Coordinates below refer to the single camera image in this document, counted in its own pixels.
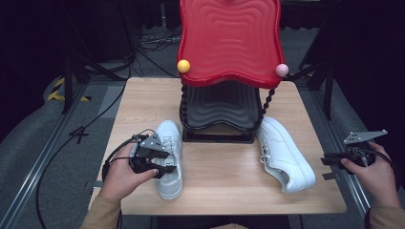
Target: gray carpet floor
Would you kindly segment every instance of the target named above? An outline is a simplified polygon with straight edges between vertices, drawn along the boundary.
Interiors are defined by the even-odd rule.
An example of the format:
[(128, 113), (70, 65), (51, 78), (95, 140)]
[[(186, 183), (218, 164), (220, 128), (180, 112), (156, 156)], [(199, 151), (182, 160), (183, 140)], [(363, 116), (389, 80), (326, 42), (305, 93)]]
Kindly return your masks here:
[[(164, 29), (145, 30), (144, 33), (156, 33)], [(310, 42), (317, 30), (291, 30), (281, 31), (281, 42), (291, 73), (297, 73), (298, 66), (304, 57)], [(148, 57), (154, 60), (168, 73), (177, 74), (176, 56), (178, 44), (174, 43), (162, 51), (148, 52)], [(117, 61), (102, 63), (105, 67), (119, 65)], [(128, 70), (117, 73), (127, 76)], [(133, 77), (170, 77), (156, 65), (141, 55), (137, 55), (131, 70)], [(46, 100), (48, 94), (58, 79), (50, 84), (44, 92)], [(307, 78), (301, 78), (295, 83), (309, 113), (310, 120), (320, 139), (326, 153), (336, 151), (334, 138), (344, 139), (350, 131), (367, 131), (355, 111), (345, 99), (337, 84), (334, 84), (331, 117), (332, 121), (325, 119), (319, 109), (323, 97), (323, 88), (317, 92), (310, 92), (305, 86)], [(76, 95), (90, 96), (88, 102), (77, 102), (71, 112), (62, 115), (63, 101), (46, 100), (43, 107), (24, 119), (0, 145), (0, 217), (10, 217), (14, 198), (21, 187), (26, 185), (29, 176), (43, 149), (49, 145), (50, 137), (58, 132), (58, 138), (49, 147), (50, 152), (56, 150), (70, 138), (69, 133), (80, 126), (91, 122), (100, 115), (119, 95), (123, 83), (109, 80), (103, 75), (93, 75), (89, 85), (82, 87), (82, 93), (76, 90)], [(119, 101), (109, 112), (95, 121), (86, 129), (87, 136), (82, 137), (78, 143), (77, 138), (71, 140), (58, 152), (43, 176), (40, 188), (40, 211), (48, 228), (78, 228), (87, 213), (87, 206), (91, 197), (93, 183), (96, 180), (98, 169), (102, 163), (105, 148), (114, 124)], [(341, 171), (333, 169), (340, 175)], [(344, 214), (303, 215), (304, 228), (362, 228), (363, 215), (356, 204), (348, 182), (344, 176), (339, 176), (337, 183), (347, 203), (348, 210)], [(401, 200), (404, 202), (403, 189), (400, 190)], [(10, 225), (1, 224), (1, 228), (41, 228), (35, 209), (35, 192), (33, 188), (26, 194), (26, 202), (20, 203), (11, 218)], [(291, 227), (300, 227), (299, 216), (289, 216)], [(123, 228), (154, 228), (155, 219), (151, 217), (124, 216)]]

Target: red plastic stand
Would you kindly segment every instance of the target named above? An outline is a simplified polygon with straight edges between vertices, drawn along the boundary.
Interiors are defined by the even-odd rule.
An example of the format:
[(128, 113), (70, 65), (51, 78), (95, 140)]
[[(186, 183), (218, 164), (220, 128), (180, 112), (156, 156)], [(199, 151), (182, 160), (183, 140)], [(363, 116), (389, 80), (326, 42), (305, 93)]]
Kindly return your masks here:
[(279, 41), (279, 0), (181, 0), (178, 62), (190, 69), (181, 83), (203, 87), (225, 80), (275, 89), (284, 64)]

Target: black cable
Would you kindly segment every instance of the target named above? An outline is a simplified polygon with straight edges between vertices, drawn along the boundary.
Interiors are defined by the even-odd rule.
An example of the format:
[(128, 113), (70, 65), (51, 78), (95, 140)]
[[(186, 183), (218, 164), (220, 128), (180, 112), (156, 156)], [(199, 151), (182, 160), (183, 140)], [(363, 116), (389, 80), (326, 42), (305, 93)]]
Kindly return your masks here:
[[(130, 78), (130, 77), (131, 77), (131, 68), (129, 68), (129, 70), (128, 70), (128, 78)], [(40, 190), (40, 186), (41, 186), (42, 179), (43, 179), (45, 173), (47, 172), (49, 166), (51, 165), (51, 163), (52, 163), (52, 161), (54, 160), (54, 158), (56, 157), (56, 155), (63, 149), (63, 147), (65, 147), (73, 138), (75, 138), (76, 136), (78, 136), (78, 135), (81, 134), (81, 133), (84, 133), (84, 131), (86, 130), (87, 127), (89, 127), (90, 125), (92, 125), (96, 120), (98, 120), (101, 116), (103, 116), (108, 110), (110, 110), (110, 109), (114, 106), (114, 104), (115, 104), (115, 103), (118, 101), (118, 99), (122, 96), (122, 94), (123, 94), (123, 92), (124, 92), (124, 89), (125, 89), (125, 85), (124, 85), (122, 91), (119, 93), (118, 97), (113, 101), (113, 103), (112, 103), (107, 109), (104, 110), (104, 112), (102, 112), (101, 114), (99, 114), (95, 119), (93, 119), (93, 120), (92, 120), (89, 124), (87, 124), (86, 126), (84, 126), (84, 127), (81, 126), (81, 127), (77, 128), (76, 130), (74, 130), (73, 132), (71, 132), (71, 135), (72, 135), (72, 136), (71, 136), (67, 141), (65, 141), (65, 142), (57, 149), (57, 151), (52, 155), (52, 157), (50, 158), (50, 160), (47, 162), (47, 164), (46, 164), (44, 170), (43, 170), (42, 173), (40, 174), (39, 180), (38, 180), (38, 183), (37, 183), (37, 186), (36, 186), (36, 190), (35, 190), (35, 209), (36, 209), (36, 214), (37, 214), (37, 216), (38, 216), (39, 222), (41, 223), (41, 226), (42, 226), (43, 229), (46, 229), (47, 227), (46, 227), (46, 225), (45, 225), (44, 219), (42, 218), (41, 210), (40, 210), (40, 207), (39, 207), (39, 190)]]

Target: wooden tabletop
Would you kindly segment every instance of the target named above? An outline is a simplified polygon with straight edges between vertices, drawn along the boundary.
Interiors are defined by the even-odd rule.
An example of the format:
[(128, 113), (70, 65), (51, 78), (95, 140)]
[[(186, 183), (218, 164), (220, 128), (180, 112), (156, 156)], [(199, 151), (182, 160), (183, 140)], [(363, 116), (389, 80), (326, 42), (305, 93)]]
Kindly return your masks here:
[[(268, 90), (261, 91), (265, 101)], [(181, 82), (168, 78), (131, 78), (120, 102), (107, 145), (106, 157), (124, 140), (145, 129), (156, 130), (165, 119), (181, 129)], [(281, 82), (266, 115), (288, 130), (316, 174), (316, 184), (294, 194), (281, 193), (279, 181), (269, 175), (253, 144), (183, 142), (183, 190), (178, 198), (158, 196), (153, 179), (122, 201), (127, 215), (258, 215), (343, 213), (346, 204), (334, 179), (324, 180), (330, 167), (320, 160), (324, 152), (300, 95), (291, 82)], [(92, 200), (98, 194), (95, 188)]]

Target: shoelace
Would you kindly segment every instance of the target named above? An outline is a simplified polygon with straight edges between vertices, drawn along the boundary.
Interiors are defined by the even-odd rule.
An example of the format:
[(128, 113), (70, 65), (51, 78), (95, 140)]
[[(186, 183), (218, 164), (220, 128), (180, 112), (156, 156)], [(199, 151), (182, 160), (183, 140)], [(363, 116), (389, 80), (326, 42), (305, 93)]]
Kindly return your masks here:
[(176, 146), (175, 141), (174, 141), (174, 135), (165, 134), (161, 138), (161, 143), (163, 144), (164, 148), (170, 147), (167, 150), (169, 150), (171, 153), (173, 153), (173, 149)]
[(262, 150), (262, 155), (260, 156), (260, 162), (262, 164), (264, 164), (266, 162), (266, 158), (270, 158), (270, 156), (266, 154), (266, 150), (265, 150), (266, 145), (264, 145), (262, 148), (263, 148), (263, 150)]

